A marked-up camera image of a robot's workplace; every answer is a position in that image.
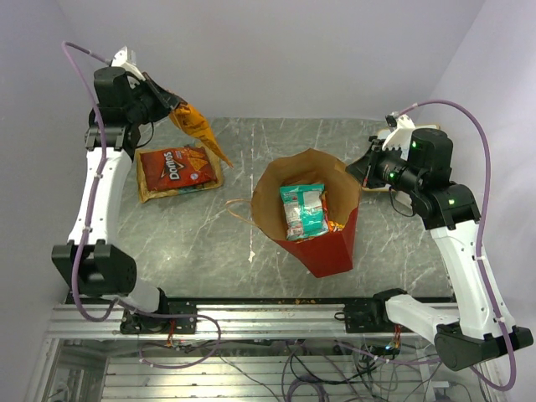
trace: gray wall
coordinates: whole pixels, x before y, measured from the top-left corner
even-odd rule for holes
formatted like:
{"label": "gray wall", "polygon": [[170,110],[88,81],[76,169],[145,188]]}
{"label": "gray wall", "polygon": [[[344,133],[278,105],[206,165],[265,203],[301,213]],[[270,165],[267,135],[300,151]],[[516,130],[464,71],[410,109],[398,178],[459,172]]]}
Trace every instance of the gray wall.
{"label": "gray wall", "polygon": [[207,116],[373,117],[426,98],[483,0],[58,0]]}
{"label": "gray wall", "polygon": [[0,12],[0,389],[23,399],[52,306],[67,291],[50,262],[80,202],[89,103],[61,53],[73,38],[53,0]]}
{"label": "gray wall", "polygon": [[[492,192],[487,253],[497,283],[518,325],[536,332],[536,25],[533,0],[487,0],[432,97],[454,100],[472,111],[492,153]],[[427,106],[421,121],[438,121],[454,139],[454,179],[482,200],[483,154],[479,136],[460,113]],[[536,348],[516,353],[518,384],[512,401],[534,400]],[[504,364],[505,372],[509,365]]]}

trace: gray marble table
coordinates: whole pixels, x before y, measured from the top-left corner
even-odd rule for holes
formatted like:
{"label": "gray marble table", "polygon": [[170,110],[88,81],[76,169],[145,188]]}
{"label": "gray marble table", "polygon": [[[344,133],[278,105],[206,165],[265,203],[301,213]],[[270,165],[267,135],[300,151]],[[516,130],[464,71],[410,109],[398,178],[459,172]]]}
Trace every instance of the gray marble table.
{"label": "gray marble table", "polygon": [[[353,162],[383,122],[345,119],[213,119],[220,145],[234,162],[223,164],[225,184],[209,191],[140,204],[135,168],[121,202],[120,247],[141,277],[169,296],[372,296],[402,287],[413,296],[450,296],[445,268],[419,218],[395,213],[386,193],[364,193],[352,271],[317,279],[257,228],[231,216],[225,202],[250,198],[266,165],[312,147]],[[156,127],[149,148],[178,147],[190,137],[169,121]],[[237,212],[249,213],[247,205]]]}

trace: paper bag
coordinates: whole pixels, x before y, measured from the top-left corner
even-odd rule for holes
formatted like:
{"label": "paper bag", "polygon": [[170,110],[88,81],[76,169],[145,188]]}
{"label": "paper bag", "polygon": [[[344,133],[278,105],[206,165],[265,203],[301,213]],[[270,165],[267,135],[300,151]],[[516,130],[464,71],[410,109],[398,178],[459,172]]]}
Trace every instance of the paper bag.
{"label": "paper bag", "polygon": [[[300,260],[317,278],[353,268],[361,186],[344,168],[344,163],[336,157],[314,149],[282,157],[268,165],[251,199],[251,217],[259,229]],[[331,221],[344,224],[344,229],[302,242],[288,241],[279,187],[314,183],[324,183],[327,216]]]}

